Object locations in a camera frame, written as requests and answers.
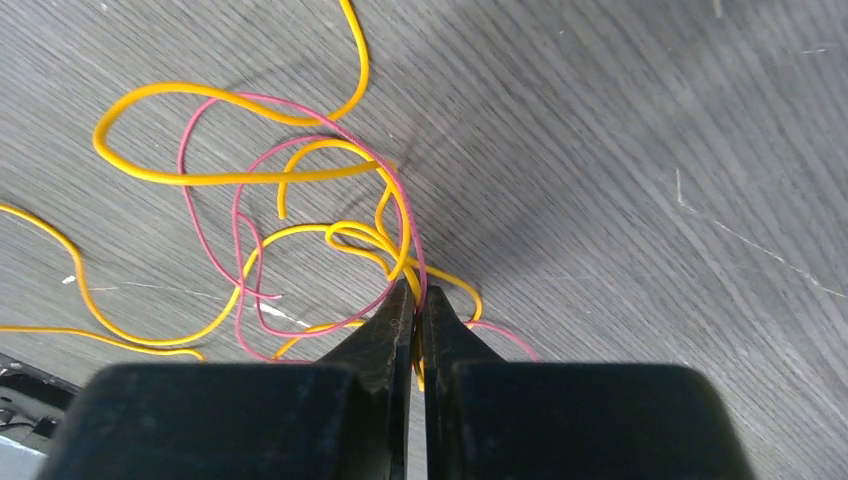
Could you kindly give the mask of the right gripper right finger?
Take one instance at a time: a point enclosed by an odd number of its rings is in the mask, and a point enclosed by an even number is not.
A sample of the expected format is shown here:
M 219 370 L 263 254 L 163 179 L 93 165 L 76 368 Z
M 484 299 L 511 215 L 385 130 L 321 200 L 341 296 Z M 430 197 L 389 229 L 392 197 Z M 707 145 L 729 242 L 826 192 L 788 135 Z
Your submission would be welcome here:
M 428 290 L 419 317 L 432 479 L 750 479 L 700 372 L 656 363 L 509 362 Z

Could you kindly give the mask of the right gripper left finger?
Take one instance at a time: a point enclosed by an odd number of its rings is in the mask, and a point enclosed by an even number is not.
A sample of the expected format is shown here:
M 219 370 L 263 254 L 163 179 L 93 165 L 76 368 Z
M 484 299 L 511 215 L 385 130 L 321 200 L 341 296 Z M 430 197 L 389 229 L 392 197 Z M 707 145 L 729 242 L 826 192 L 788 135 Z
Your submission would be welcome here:
M 402 479 L 415 299 L 310 364 L 135 363 L 72 402 L 43 479 Z

